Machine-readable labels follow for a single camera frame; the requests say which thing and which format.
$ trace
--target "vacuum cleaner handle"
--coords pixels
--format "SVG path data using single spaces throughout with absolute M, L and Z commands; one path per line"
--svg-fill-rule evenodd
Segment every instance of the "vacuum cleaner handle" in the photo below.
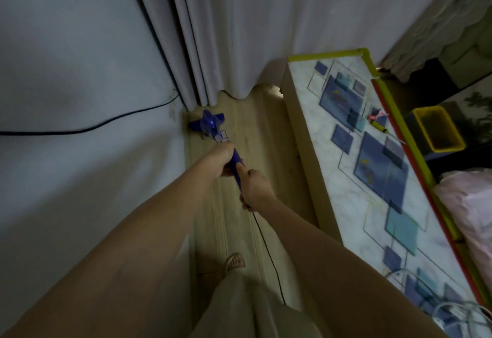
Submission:
M 238 154 L 238 151 L 234 149 L 234 153 L 232 154 L 232 159 L 227 163 L 227 167 L 230 168 L 232 174 L 234 175 L 234 179 L 239 186 L 239 190 L 241 190 L 241 179 L 239 178 L 238 170 L 236 169 L 236 163 L 242 163 L 243 160 Z

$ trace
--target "person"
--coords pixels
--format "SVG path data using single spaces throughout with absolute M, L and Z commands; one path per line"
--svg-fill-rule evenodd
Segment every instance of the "person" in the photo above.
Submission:
M 4 337 L 135 337 L 158 286 L 234 146 L 219 143 L 138 206 L 49 290 Z M 280 202 L 261 172 L 237 164 L 243 208 L 272 226 L 334 336 L 446 336 L 403 294 L 352 252 Z M 233 254 L 193 337 L 320 336 L 300 312 L 261 286 L 248 288 Z

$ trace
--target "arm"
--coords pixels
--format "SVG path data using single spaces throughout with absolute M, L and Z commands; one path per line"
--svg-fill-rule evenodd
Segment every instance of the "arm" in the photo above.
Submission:
M 5 333 L 138 336 L 214 178 L 233 144 L 212 151 L 128 215 Z
M 279 202 L 259 171 L 237 169 L 243 208 L 275 230 L 334 336 L 446 337 L 376 270 Z

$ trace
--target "person's right hand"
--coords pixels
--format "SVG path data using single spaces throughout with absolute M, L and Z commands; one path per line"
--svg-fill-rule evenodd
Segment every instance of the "person's right hand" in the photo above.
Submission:
M 276 200 L 275 193 L 269 179 L 257 170 L 247 170 L 242 163 L 236 164 L 241 179 L 242 194 L 239 200 L 243 209 L 249 212 L 260 212 L 271 200 Z

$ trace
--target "marble pattern tabletop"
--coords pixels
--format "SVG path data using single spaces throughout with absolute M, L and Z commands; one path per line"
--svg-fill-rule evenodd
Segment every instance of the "marble pattern tabletop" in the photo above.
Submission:
M 324 88 L 328 87 L 330 73 L 333 81 L 336 72 L 345 69 L 354 73 L 352 81 L 355 78 L 366 86 L 366 103 L 382 108 L 371 84 L 373 77 L 362 58 L 348 56 L 290 62 L 289 69 L 344 246 L 384 275 L 391 268 L 388 261 L 384 261 L 385 256 L 387 253 L 396 253 L 395 258 L 400 258 L 401 268 L 422 274 L 440 296 L 449 297 L 454 293 L 456 298 L 474 301 L 471 288 L 407 155 L 402 154 L 403 164 L 408 165 L 408 172 L 403 204 L 400 204 L 402 207 L 399 209 L 410 217 L 409 220 L 415 227 L 415 248 L 408 244 L 403 245 L 405 240 L 391 234 L 388 227 L 391 205 L 355 174 L 365 133 L 381 145 L 387 142 L 388 136 L 367 122 L 359 127 L 360 130 L 349 128 L 320 105 Z M 343 80 L 344 77 L 337 76 L 338 79 Z M 341 127 L 342 130 L 338 131 L 344 135 L 348 133 L 353 137 L 349 153 L 342 151 L 332 141 L 336 127 Z M 395 134 L 390 122 L 387 122 L 386 128 L 391 134 Z M 389 280 L 407 294 L 408 290 L 405 291 L 410 282 L 406 280 L 407 277 L 411 276 L 398 274 L 390 276 Z M 480 331 L 479 336 L 492 336 L 485 327 L 477 329 Z

